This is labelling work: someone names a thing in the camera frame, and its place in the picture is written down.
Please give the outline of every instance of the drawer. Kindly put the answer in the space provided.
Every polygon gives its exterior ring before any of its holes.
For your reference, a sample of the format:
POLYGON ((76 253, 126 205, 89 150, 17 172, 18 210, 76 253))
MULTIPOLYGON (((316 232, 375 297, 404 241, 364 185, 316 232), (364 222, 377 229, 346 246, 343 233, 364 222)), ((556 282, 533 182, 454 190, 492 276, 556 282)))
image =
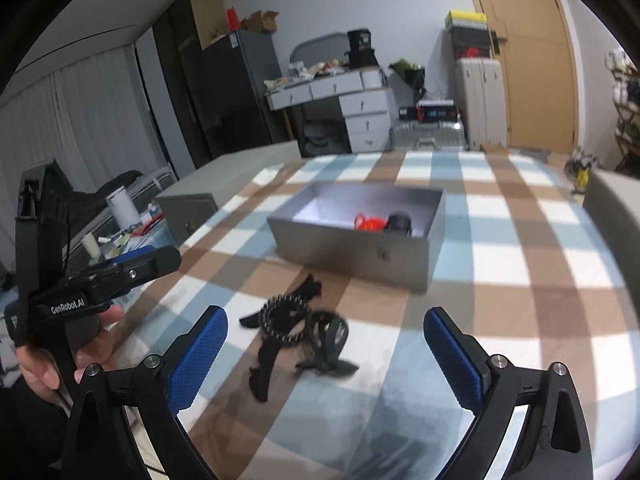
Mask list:
POLYGON ((391 128, 391 117, 389 114, 371 114, 347 117, 344 122, 347 124, 349 136, 365 134, 373 130, 386 130, 391 128))
POLYGON ((362 92, 363 89, 360 72, 323 77, 312 81, 310 86, 311 95, 314 99, 323 99, 332 95, 348 94, 350 92, 362 92))
POLYGON ((340 96, 340 108, 344 117, 359 114, 388 112, 389 103, 386 90, 373 90, 340 96))
POLYGON ((362 85, 365 90, 383 88, 386 86, 386 75, 382 70, 361 70, 362 85))
POLYGON ((353 153, 383 152, 389 142, 389 130, 371 130, 349 136, 349 142, 353 153))
POLYGON ((282 108, 299 105, 311 100, 311 88, 309 85, 294 86, 267 97, 271 110, 281 110, 282 108))

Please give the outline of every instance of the plaid bedsheet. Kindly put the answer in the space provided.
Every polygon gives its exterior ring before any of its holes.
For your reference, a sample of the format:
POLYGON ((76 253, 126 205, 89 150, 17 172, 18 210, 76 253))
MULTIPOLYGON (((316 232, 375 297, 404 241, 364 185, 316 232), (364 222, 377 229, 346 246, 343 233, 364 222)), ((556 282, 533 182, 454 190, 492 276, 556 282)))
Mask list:
MULTIPOLYGON (((162 353, 209 304, 229 334, 179 418, 221 479, 429 479, 472 420, 422 336, 442 305, 489 354, 546 369, 565 362, 586 416, 597 479, 614 478, 640 441, 638 321, 591 219, 535 160, 480 153, 327 156, 267 168, 181 249, 179 272, 148 284, 114 327, 117 359, 162 353), (277 258, 267 215, 310 182, 396 182, 446 190, 446 238, 426 294, 277 258), (313 272, 316 307, 348 318, 351 378, 297 376, 278 356, 270 400, 248 388, 260 336, 237 320, 313 272)), ((517 408, 487 478, 501 478, 525 408, 517 408)))

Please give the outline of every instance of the paper towel roll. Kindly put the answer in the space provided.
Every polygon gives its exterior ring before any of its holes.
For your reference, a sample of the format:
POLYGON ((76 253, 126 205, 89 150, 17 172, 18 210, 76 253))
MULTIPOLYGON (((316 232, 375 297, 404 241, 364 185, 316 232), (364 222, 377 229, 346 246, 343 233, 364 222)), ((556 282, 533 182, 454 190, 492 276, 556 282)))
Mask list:
POLYGON ((82 238, 82 245, 92 258, 100 257, 100 246, 95 241, 95 236, 89 233, 82 238))
POLYGON ((140 214, 124 187, 111 193, 107 197, 107 204, 120 229, 127 229, 140 223, 140 214))

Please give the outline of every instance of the curtain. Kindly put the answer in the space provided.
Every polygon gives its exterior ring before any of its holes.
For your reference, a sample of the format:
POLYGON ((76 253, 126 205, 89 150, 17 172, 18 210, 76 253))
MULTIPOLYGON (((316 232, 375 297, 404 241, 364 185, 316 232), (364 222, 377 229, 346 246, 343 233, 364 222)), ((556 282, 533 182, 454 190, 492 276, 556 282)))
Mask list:
POLYGON ((0 107, 0 262, 14 267, 22 171, 55 158, 75 190, 166 164, 130 45, 68 65, 0 107))

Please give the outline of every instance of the open box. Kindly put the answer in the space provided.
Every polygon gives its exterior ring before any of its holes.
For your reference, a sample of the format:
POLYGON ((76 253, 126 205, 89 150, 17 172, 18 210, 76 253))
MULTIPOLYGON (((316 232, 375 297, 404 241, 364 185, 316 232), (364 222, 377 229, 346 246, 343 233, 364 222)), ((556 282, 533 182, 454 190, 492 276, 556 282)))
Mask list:
POLYGON ((355 278, 425 291, 444 240, 444 191, 393 184, 311 184, 268 218, 282 258, 355 278), (412 236, 359 231, 358 213, 404 212, 412 236))

